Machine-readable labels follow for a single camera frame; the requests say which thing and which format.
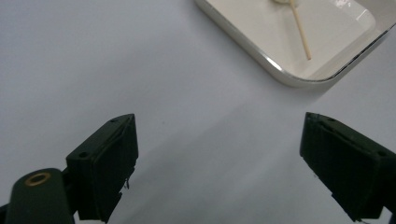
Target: table surface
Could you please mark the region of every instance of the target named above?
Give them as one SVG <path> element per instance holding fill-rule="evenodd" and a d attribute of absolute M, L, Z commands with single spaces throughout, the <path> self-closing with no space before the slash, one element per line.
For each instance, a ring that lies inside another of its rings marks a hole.
<path fill-rule="evenodd" d="M 352 223 L 299 156 L 305 112 L 396 148 L 395 29 L 314 89 L 275 81 L 192 0 L 3 1 L 0 30 L 0 204 L 129 113 L 140 158 L 111 224 Z"/>

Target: wooden stick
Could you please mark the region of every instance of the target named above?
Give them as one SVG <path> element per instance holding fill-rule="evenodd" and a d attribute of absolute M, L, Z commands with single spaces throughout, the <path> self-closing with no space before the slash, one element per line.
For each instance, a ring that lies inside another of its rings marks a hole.
<path fill-rule="evenodd" d="M 305 33 L 303 30 L 303 26 L 301 25 L 301 22 L 300 22 L 300 17 L 298 15 L 296 7 L 294 5 L 294 0 L 290 0 L 290 7 L 291 7 L 291 10 L 293 11 L 294 19 L 297 22 L 298 30 L 300 31 L 300 36 L 301 36 L 301 40 L 303 41 L 306 59 L 311 60 L 311 58 L 312 58 L 311 51 L 309 50 L 308 44 L 306 43 Z"/>

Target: black plastic piece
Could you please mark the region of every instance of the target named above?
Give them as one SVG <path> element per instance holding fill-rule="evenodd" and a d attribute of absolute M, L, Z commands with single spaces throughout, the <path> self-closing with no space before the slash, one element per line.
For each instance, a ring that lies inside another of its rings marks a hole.
<path fill-rule="evenodd" d="M 11 193 L 6 224 L 73 224 L 61 171 L 44 169 L 19 179 Z"/>
<path fill-rule="evenodd" d="M 395 211 L 396 155 L 319 114 L 306 113 L 300 154 L 353 220 Z"/>
<path fill-rule="evenodd" d="M 108 222 L 137 157 L 134 115 L 110 120 L 67 156 L 81 220 Z"/>

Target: lollipop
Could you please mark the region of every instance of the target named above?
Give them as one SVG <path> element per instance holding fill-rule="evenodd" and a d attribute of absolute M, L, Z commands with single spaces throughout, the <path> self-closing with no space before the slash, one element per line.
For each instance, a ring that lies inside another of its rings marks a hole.
<path fill-rule="evenodd" d="M 300 17 L 298 15 L 296 7 L 294 5 L 294 0 L 274 0 L 274 1 L 276 1 L 278 3 L 281 3 L 281 4 L 286 4 L 286 3 L 290 4 L 291 10 L 293 11 L 294 19 L 297 22 L 298 30 L 300 31 L 301 40 L 303 41 L 303 46 L 304 46 L 306 58 L 308 60 L 311 60 L 311 52 L 309 50 L 308 44 L 306 43 L 306 38 L 305 38 L 303 26 L 301 25 Z"/>

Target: white tabletop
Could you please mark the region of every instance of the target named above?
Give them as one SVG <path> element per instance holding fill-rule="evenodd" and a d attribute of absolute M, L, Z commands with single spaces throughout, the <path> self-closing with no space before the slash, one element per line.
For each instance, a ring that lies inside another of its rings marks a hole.
<path fill-rule="evenodd" d="M 334 86 L 293 89 L 192 0 L 2 1 L 0 204 L 135 113 L 140 158 L 109 223 L 352 223 L 299 156 L 304 113 L 396 151 L 395 58 L 393 29 Z"/>

